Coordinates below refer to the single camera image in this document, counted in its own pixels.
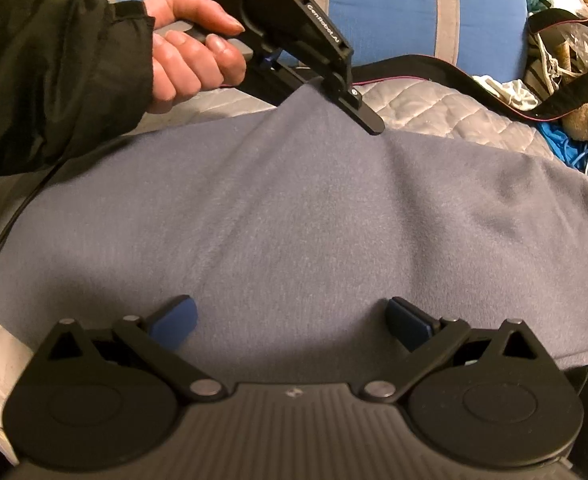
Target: finger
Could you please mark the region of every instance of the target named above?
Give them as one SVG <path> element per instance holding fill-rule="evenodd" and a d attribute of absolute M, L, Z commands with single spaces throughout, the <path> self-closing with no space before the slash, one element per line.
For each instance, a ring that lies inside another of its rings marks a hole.
<path fill-rule="evenodd" d="M 181 59 L 198 78 L 200 89 L 220 88 L 223 84 L 223 74 L 218 68 L 214 55 L 205 45 L 177 30 L 168 31 L 165 34 L 165 40 L 177 50 Z"/>
<path fill-rule="evenodd" d="M 223 75 L 226 85 L 237 86 L 245 78 L 247 65 L 243 54 L 229 41 L 219 38 L 216 34 L 210 34 L 205 39 L 205 45 L 214 55 L 218 69 Z"/>
<path fill-rule="evenodd" d="M 189 20 L 228 36 L 245 30 L 240 22 L 212 0 L 145 0 L 144 3 L 148 15 L 155 18 L 154 28 L 165 27 L 176 20 Z"/>
<path fill-rule="evenodd" d="M 201 83 L 199 77 L 187 65 L 187 62 L 173 44 L 158 34 L 154 34 L 152 53 L 154 54 L 154 59 L 163 66 L 175 89 L 173 97 L 175 100 L 177 98 L 179 100 L 191 99 L 200 92 Z"/>
<path fill-rule="evenodd" d="M 163 66 L 152 58 L 152 70 L 154 80 L 152 83 L 152 103 L 147 111 L 151 114 L 164 114 L 171 110 L 173 99 L 176 96 L 176 90 L 171 84 Z"/>

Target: black jacket sleeve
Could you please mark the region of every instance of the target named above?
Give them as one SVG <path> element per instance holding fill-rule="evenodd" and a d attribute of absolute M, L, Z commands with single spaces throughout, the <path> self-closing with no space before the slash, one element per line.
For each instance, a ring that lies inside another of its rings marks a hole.
<path fill-rule="evenodd" d="M 142 2 L 0 0 L 0 175 L 87 153 L 152 97 Z"/>

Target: plastic bag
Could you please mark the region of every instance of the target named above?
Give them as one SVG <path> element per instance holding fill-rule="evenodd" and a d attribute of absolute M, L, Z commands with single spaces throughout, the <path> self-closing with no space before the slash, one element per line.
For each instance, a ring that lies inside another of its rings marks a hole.
<path fill-rule="evenodd" d="M 551 0 L 557 9 L 565 9 L 579 18 L 588 18 L 588 7 L 584 0 Z"/>
<path fill-rule="evenodd" d="M 582 62 L 582 72 L 588 72 L 588 27 L 582 23 L 563 23 L 556 28 Z"/>

